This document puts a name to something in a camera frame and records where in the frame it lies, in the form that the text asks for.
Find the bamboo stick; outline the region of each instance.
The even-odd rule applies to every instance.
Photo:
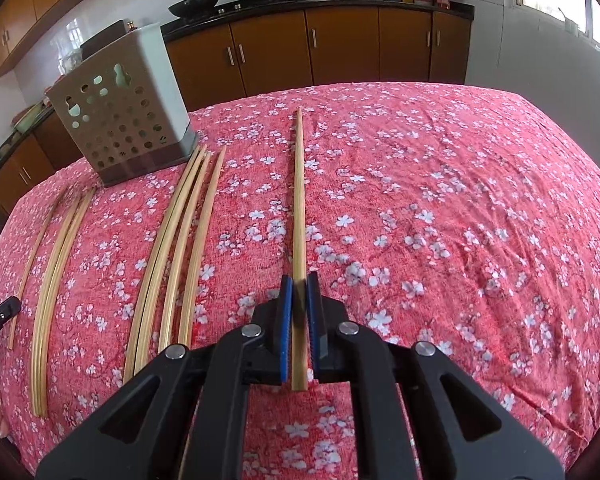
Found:
[[[302,108],[296,120],[296,172],[294,178],[294,288],[291,330],[291,389],[305,391],[307,383],[306,343],[306,221],[304,211],[304,137]]]
[[[180,282],[180,271],[184,261],[184,253],[187,248],[187,240],[191,231],[193,215],[196,213],[198,198],[202,190],[202,184],[205,180],[206,168],[209,165],[210,153],[205,155],[205,160],[200,168],[200,174],[196,179],[196,185],[193,187],[187,209],[182,218],[178,240],[176,241],[176,250],[171,263],[169,283],[167,285],[167,295],[164,298],[164,309],[162,310],[162,322],[160,324],[160,339],[158,340],[158,352],[162,352],[173,340],[173,315],[176,306],[176,295],[178,293],[178,283]]]
[[[223,146],[222,150],[220,150],[220,155],[218,155],[218,160],[216,160],[209,187],[206,190],[205,203],[200,212],[200,221],[198,222],[196,237],[193,241],[193,249],[191,250],[189,270],[187,271],[187,283],[185,285],[184,298],[182,301],[182,312],[180,313],[180,330],[178,331],[178,343],[187,347],[191,345],[193,312],[196,306],[200,265],[202,264],[206,233],[208,232],[209,222],[211,220],[211,212],[214,207],[214,200],[216,198],[216,190],[218,189],[218,180],[220,179],[225,152],[226,146]]]
[[[60,252],[62,250],[62,245],[64,244],[64,239],[69,231],[69,227],[71,227],[71,222],[74,218],[75,211],[78,209],[78,204],[80,203],[80,196],[76,196],[74,198],[73,203],[71,204],[68,211],[65,213],[64,220],[62,221],[62,225],[60,226],[60,230],[58,231],[58,235],[56,236],[56,241],[54,243],[54,248],[51,251],[49,256],[48,263],[46,264],[46,270],[44,276],[42,278],[42,285],[40,286],[40,292],[38,293],[38,307],[36,308],[36,316],[33,322],[33,336],[32,336],[32,349],[31,349],[31,362],[30,362],[30,397],[31,397],[31,411],[35,413],[39,413],[41,410],[39,408],[39,397],[36,393],[34,381],[38,376],[37,368],[38,364],[36,359],[34,358],[34,352],[36,350],[36,342],[40,339],[40,325],[42,324],[42,317],[44,306],[46,304],[46,297],[48,295],[49,286],[51,284],[51,280],[53,278],[54,269],[56,268],[56,264],[58,263],[58,258],[60,257]]]
[[[155,309],[158,304],[158,296],[160,295],[160,286],[162,285],[162,277],[164,276],[164,269],[167,266],[167,259],[169,252],[171,251],[171,244],[173,243],[173,237],[176,234],[182,211],[187,203],[187,197],[191,191],[191,186],[196,179],[200,163],[205,155],[206,147],[198,152],[198,156],[187,175],[186,180],[180,190],[180,195],[176,200],[171,213],[171,218],[167,222],[167,228],[164,232],[164,239],[160,245],[160,251],[155,261],[154,273],[152,275],[151,283],[147,290],[146,301],[144,308],[142,309],[142,323],[140,325],[140,332],[138,334],[138,346],[136,349],[136,364],[135,373],[137,374],[142,370],[149,361],[149,345],[151,344],[151,336],[154,331],[154,317]]]
[[[140,327],[142,325],[142,311],[144,310],[144,302],[146,301],[146,295],[149,290],[149,285],[152,281],[155,262],[158,258],[158,253],[160,252],[160,246],[164,240],[164,234],[167,229],[167,224],[171,218],[175,203],[177,202],[180,191],[182,190],[182,186],[184,186],[187,176],[189,175],[191,168],[198,157],[199,151],[200,146],[197,146],[192,153],[191,158],[189,159],[189,162],[182,173],[182,176],[180,177],[180,181],[178,182],[175,191],[173,192],[171,202],[167,208],[167,211],[164,213],[162,224],[160,225],[158,234],[155,237],[154,246],[151,250],[151,255],[149,256],[149,262],[144,270],[144,277],[142,278],[142,285],[140,285],[140,292],[138,293],[138,300],[136,301],[136,309],[131,322],[131,332],[129,333],[129,340],[126,345],[125,373],[122,379],[125,384],[131,379],[131,377],[134,376],[134,370],[136,368],[136,350],[138,349],[138,337],[140,334]]]
[[[71,227],[69,227],[69,231],[64,239],[64,243],[62,244],[62,250],[60,251],[60,256],[58,257],[58,263],[54,269],[53,277],[46,295],[46,305],[43,310],[42,323],[39,327],[40,339],[38,341],[34,339],[33,350],[38,351],[38,369],[37,375],[33,377],[35,379],[37,390],[32,390],[32,393],[35,392],[35,394],[38,396],[38,407],[40,409],[40,411],[35,413],[35,415],[43,416],[45,418],[48,417],[46,402],[46,364],[48,362],[49,334],[51,331],[51,323],[53,321],[56,301],[58,300],[58,291],[60,289],[60,284],[62,282],[62,276],[64,275],[67,261],[71,256],[71,250],[74,246],[75,238],[77,237],[82,220],[84,219],[84,215],[87,213],[95,193],[96,188],[93,187],[82,197],[82,201],[80,202],[78,210],[71,222]]]
[[[66,187],[62,188],[56,199],[49,208],[49,211],[46,213],[45,221],[42,222],[42,227],[40,228],[40,232],[38,233],[38,237],[33,242],[31,250],[29,252],[29,258],[27,259],[27,263],[24,266],[24,271],[22,273],[22,278],[20,279],[20,287],[18,288],[18,299],[22,301],[22,297],[24,295],[24,289],[27,285],[27,279],[29,278],[29,274],[31,272],[31,267],[33,266],[33,261],[36,259],[36,254],[38,253],[38,249],[40,248],[40,244],[42,243],[42,239],[45,237],[46,230],[49,228],[49,224],[54,217],[56,212],[56,208],[58,208],[58,204],[60,200],[64,196],[66,192]],[[18,325],[18,315],[13,317],[9,326],[9,339],[7,341],[7,348],[9,350],[13,350],[13,343],[16,337],[16,327]]]

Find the black countertop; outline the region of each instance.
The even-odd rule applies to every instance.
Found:
[[[275,12],[285,12],[289,10],[303,10],[312,7],[329,6],[376,6],[376,7],[397,7],[399,9],[424,10],[426,12],[446,12],[466,18],[474,19],[474,6],[451,2],[451,9],[439,9],[434,6],[404,4],[402,2],[392,2],[389,0],[236,0],[220,6],[215,6],[207,12],[203,12],[199,17],[185,20],[179,18],[166,23],[161,27],[162,36],[165,43],[178,40],[192,34],[215,27],[224,23],[236,22],[245,18],[254,16],[263,16],[264,14],[273,14]]]

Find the dish rack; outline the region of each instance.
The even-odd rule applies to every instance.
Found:
[[[198,142],[158,23],[107,45],[46,95],[105,186],[185,162]]]

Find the metal bolt head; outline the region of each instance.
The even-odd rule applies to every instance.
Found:
[[[258,337],[262,333],[260,325],[254,323],[242,327],[242,335],[245,337]]]
[[[436,347],[429,341],[418,341],[416,343],[416,353],[423,357],[431,357],[436,353]]]
[[[344,335],[356,335],[360,332],[360,327],[353,321],[343,321],[338,325],[338,330]]]
[[[187,353],[187,348],[184,345],[171,345],[167,347],[165,355],[167,359],[182,359],[184,354]]]

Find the curved bamboo strip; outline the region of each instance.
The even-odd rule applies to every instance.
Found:
[[[58,263],[54,269],[53,277],[51,279],[49,289],[46,295],[46,305],[42,312],[42,322],[39,326],[40,338],[33,339],[32,358],[37,357],[37,367],[34,370],[36,373],[32,375],[32,394],[38,397],[38,407],[40,409],[38,416],[47,417],[47,403],[46,403],[46,364],[48,361],[48,346],[49,346],[49,332],[51,330],[51,322],[53,320],[56,301],[58,298],[58,291],[60,289],[60,283],[62,282],[62,276],[64,275],[64,269],[66,268],[67,261],[71,256],[71,249],[74,246],[75,237],[80,230],[80,225],[84,219],[84,215],[87,213],[93,195],[96,193],[96,188],[91,188],[85,196],[82,197],[82,201],[78,207],[78,210],[71,222],[71,227],[64,239],[62,249],[58,257]]]
[[[30,397],[31,397],[31,411],[34,414],[39,413],[41,410],[39,408],[39,397],[35,394],[34,388],[34,379],[37,377],[37,364],[34,359],[33,351],[36,348],[36,342],[40,339],[40,325],[42,323],[44,306],[46,304],[46,297],[48,295],[49,286],[51,284],[51,280],[53,278],[54,269],[56,268],[56,264],[58,263],[58,258],[60,257],[60,252],[62,250],[62,245],[64,244],[64,239],[69,231],[69,227],[71,227],[71,222],[74,219],[75,211],[78,209],[78,204],[80,203],[80,196],[76,196],[74,201],[72,202],[70,208],[67,210],[64,216],[64,220],[62,220],[62,225],[60,226],[60,230],[58,231],[58,235],[56,236],[56,241],[54,243],[54,248],[49,255],[49,260],[46,264],[45,274],[42,278],[42,285],[40,286],[40,292],[38,293],[38,307],[36,308],[36,316],[33,322],[33,336],[32,336],[32,354],[31,354],[31,362],[30,362]]]
[[[202,184],[205,180],[206,168],[209,165],[210,153],[205,155],[205,160],[202,162],[200,174],[196,179],[196,185],[193,187],[187,209],[182,218],[178,240],[176,241],[176,250],[171,262],[171,270],[169,273],[169,283],[167,284],[167,295],[164,298],[164,308],[162,310],[162,322],[160,323],[160,339],[158,340],[158,353],[162,352],[171,344],[173,334],[173,314],[176,306],[176,295],[178,293],[178,283],[180,282],[180,271],[182,270],[182,262],[184,261],[184,253],[187,248],[187,240],[191,231],[191,223],[193,215],[196,213],[198,206],[198,198],[202,190]]]
[[[38,237],[36,238],[36,241],[33,242],[33,245],[29,252],[29,258],[27,259],[27,263],[24,266],[24,271],[22,272],[22,278],[20,279],[20,287],[18,289],[18,295],[17,295],[19,300],[22,300],[22,297],[24,295],[24,289],[27,285],[27,279],[29,278],[29,274],[31,272],[31,267],[33,266],[33,261],[36,259],[36,254],[38,252],[38,249],[40,248],[40,244],[42,243],[42,238],[45,237],[46,230],[49,228],[49,224],[51,224],[51,221],[56,212],[56,208],[58,208],[58,204],[60,203],[60,200],[64,196],[65,192],[66,192],[66,187],[63,187],[60,190],[60,193],[58,194],[58,196],[56,197],[54,202],[52,203],[51,208],[49,208],[49,211],[46,213],[46,218],[45,218],[45,221],[42,222],[42,227],[40,228]],[[13,343],[14,343],[15,337],[16,337],[16,326],[17,325],[18,325],[18,315],[16,314],[16,316],[14,316],[13,319],[11,320],[11,324],[9,326],[9,340],[7,341],[7,348],[9,350],[13,350]]]
[[[182,312],[180,313],[180,329],[178,330],[178,343],[187,347],[191,344],[191,330],[193,322],[193,310],[196,306],[196,293],[198,291],[198,280],[200,278],[200,265],[202,264],[202,255],[205,249],[206,232],[209,228],[211,220],[211,211],[214,207],[216,190],[218,189],[218,180],[222,171],[222,162],[224,161],[224,153],[226,146],[220,150],[218,160],[214,167],[214,172],[211,175],[209,187],[206,190],[205,203],[200,212],[200,221],[196,229],[196,238],[193,241],[193,249],[191,250],[191,259],[189,261],[189,270],[187,271],[187,284],[184,289],[184,297],[182,300]]]
[[[193,164],[198,158],[198,154],[200,152],[200,146],[197,146],[194,152],[191,154],[191,158],[187,163],[182,176],[180,177],[180,181],[176,186],[176,189],[173,192],[173,196],[171,197],[171,201],[167,208],[167,211],[164,213],[164,218],[162,219],[162,224],[160,225],[160,229],[158,229],[158,234],[155,237],[154,246],[151,250],[151,255],[149,256],[149,261],[147,263],[146,269],[144,270],[144,276],[142,277],[142,284],[140,285],[140,292],[138,293],[138,299],[136,300],[136,308],[134,312],[134,317],[131,321],[131,332],[129,333],[129,340],[126,344],[126,352],[125,352],[125,373],[123,375],[123,382],[126,384],[133,376],[134,370],[136,368],[136,350],[138,349],[138,336],[140,334],[140,327],[142,325],[142,311],[144,310],[144,302],[146,301],[146,295],[149,290],[149,285],[152,281],[152,276],[154,274],[155,262],[158,258],[158,253],[160,252],[160,246],[162,245],[162,241],[164,240],[164,234],[167,230],[167,224],[171,218],[171,214],[173,213],[173,208],[178,200],[180,195],[180,191],[182,190],[182,186],[189,176],[191,168]]]
[[[302,108],[298,108],[296,120],[296,172],[294,177],[294,302],[291,331],[291,390],[307,389],[307,343],[306,343],[306,221],[304,211],[304,135],[302,132]]]
[[[160,286],[162,285],[164,269],[167,266],[167,259],[171,251],[173,237],[176,234],[176,229],[178,228],[178,223],[180,222],[180,217],[184,211],[184,206],[187,203],[191,186],[193,186],[193,183],[196,179],[198,168],[200,168],[200,163],[202,162],[205,152],[206,147],[203,147],[198,153],[196,161],[194,162],[193,167],[187,175],[182,189],[180,190],[180,195],[173,207],[171,217],[167,222],[167,228],[164,232],[164,239],[160,245],[160,251],[158,252],[158,257],[155,261],[154,273],[151,278],[151,283],[147,289],[146,301],[144,302],[144,308],[142,309],[142,323],[140,325],[138,344],[136,347],[136,364],[134,372],[136,374],[142,370],[149,361],[149,345],[151,344],[151,336],[154,331],[155,309],[158,303],[158,296],[160,295]]]

